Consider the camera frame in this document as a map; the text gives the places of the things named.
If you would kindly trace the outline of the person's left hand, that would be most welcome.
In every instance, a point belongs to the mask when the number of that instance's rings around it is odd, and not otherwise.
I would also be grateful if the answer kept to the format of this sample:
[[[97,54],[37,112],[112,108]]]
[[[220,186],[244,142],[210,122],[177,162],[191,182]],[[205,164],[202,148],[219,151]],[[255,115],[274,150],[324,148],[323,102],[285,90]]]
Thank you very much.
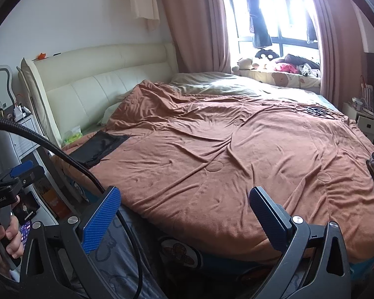
[[[0,209],[0,218],[4,218],[4,226],[0,225],[0,275],[12,281],[19,281],[19,275],[12,270],[12,259],[23,256],[23,244],[19,221],[12,214],[10,207]]]

